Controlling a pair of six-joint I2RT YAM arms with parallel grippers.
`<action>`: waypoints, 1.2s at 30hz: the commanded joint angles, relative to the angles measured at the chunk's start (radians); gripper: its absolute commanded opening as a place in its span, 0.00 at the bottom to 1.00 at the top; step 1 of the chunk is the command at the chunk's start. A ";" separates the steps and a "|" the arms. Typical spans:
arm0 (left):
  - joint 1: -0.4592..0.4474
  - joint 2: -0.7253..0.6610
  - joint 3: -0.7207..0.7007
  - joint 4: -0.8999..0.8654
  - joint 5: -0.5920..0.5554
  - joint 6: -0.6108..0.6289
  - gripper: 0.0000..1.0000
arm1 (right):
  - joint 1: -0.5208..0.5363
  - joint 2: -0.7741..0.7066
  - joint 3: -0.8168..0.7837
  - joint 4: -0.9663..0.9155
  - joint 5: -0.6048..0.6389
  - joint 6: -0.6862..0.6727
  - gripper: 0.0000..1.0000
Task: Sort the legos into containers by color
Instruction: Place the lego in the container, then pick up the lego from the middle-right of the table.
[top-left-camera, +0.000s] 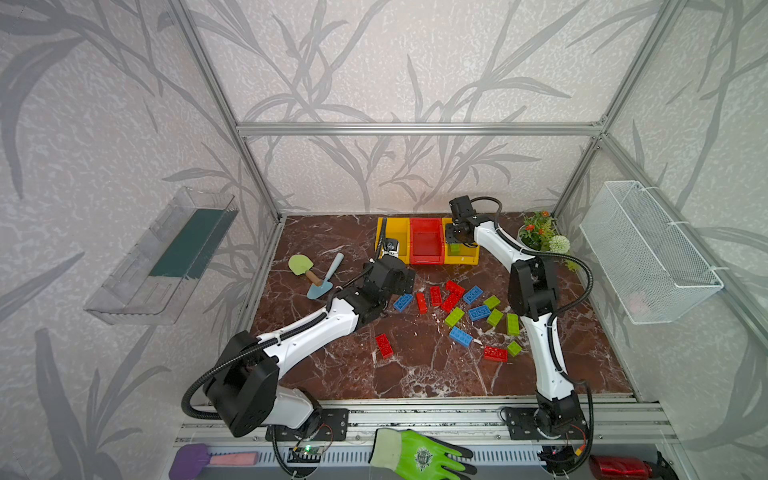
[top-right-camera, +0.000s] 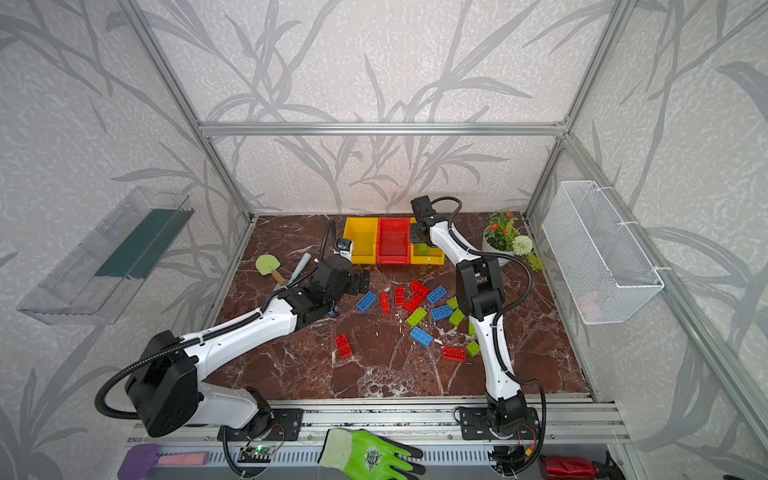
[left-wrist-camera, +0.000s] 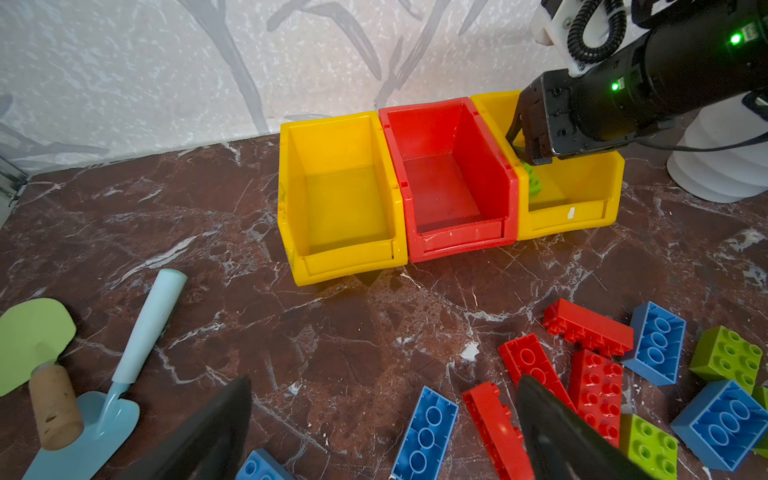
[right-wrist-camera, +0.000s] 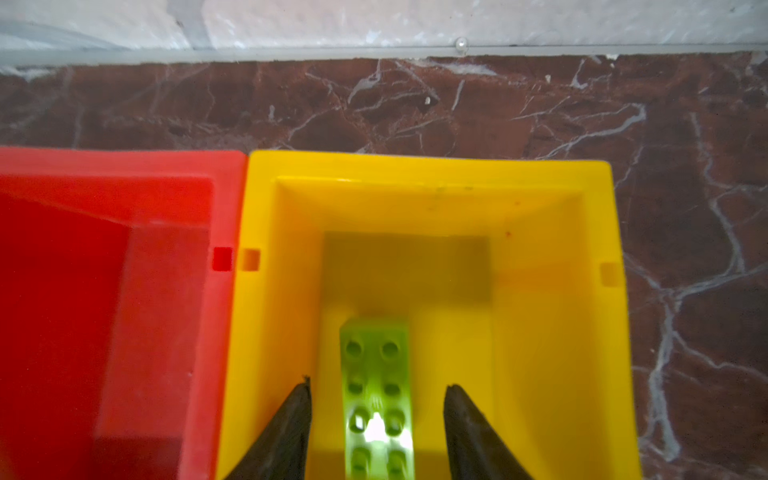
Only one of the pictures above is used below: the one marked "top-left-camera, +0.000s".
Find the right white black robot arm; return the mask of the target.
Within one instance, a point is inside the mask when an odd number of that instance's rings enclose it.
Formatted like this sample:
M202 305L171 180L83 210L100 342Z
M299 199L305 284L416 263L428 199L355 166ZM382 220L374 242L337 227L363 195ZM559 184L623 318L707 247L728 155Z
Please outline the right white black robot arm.
M508 303L527 333L536 371L537 410L534 424L545 438L558 438L584 420L576 385L565 367L557 321L586 297L559 305L556 255L534 251L513 239L498 218L474 208L479 201L501 202L493 197L456 197L449 202L452 221L450 243L475 244L487 250L509 273Z

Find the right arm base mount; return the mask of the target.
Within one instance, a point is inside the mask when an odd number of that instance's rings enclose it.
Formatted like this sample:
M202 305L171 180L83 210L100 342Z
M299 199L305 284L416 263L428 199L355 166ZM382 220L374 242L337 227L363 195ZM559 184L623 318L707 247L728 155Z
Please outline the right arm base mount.
M589 439L592 424L578 404L556 402L533 407L502 407L499 412L512 440Z

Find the green lego tall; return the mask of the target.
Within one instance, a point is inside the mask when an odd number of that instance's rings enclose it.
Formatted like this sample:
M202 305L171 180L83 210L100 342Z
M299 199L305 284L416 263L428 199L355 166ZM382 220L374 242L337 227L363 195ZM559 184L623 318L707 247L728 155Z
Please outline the green lego tall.
M520 335L520 323L519 316L513 313L508 313L506 316L506 328L509 336L517 337Z

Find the green lego small front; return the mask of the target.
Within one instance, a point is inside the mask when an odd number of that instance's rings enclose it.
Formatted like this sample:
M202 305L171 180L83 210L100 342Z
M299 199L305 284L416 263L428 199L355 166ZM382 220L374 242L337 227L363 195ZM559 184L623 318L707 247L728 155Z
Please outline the green lego small front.
M522 351L522 347L516 341L512 341L506 347L506 350L509 356L516 357Z

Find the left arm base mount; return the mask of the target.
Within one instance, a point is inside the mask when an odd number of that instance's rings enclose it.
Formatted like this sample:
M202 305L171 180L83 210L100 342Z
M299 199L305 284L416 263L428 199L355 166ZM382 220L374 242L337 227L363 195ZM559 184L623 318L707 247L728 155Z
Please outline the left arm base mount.
M347 437L350 411L344 408L321 409L313 413L299 429L286 426L269 426L266 440L298 442L299 440L343 441Z

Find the green lego small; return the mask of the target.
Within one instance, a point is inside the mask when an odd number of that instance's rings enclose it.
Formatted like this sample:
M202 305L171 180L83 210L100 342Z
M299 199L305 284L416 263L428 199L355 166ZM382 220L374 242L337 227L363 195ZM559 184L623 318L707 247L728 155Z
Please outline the green lego small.
M516 357L522 351L522 347L516 341L512 341L506 347L506 350L509 356Z
M492 327L496 327L503 318L503 313L497 309L493 309L487 318L487 323Z

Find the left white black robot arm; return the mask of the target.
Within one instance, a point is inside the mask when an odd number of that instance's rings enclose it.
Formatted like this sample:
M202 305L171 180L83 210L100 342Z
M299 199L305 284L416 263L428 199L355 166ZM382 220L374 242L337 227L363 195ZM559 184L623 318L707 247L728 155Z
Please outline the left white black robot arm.
M303 438L315 434L322 407L305 391L281 386L280 380L317 350L377 320L392 296L413 292L415 277L399 258L384 255L334 288L315 312L258 337L236 334L215 366L182 395L182 412L193 419L221 420L236 438L262 426L291 429Z

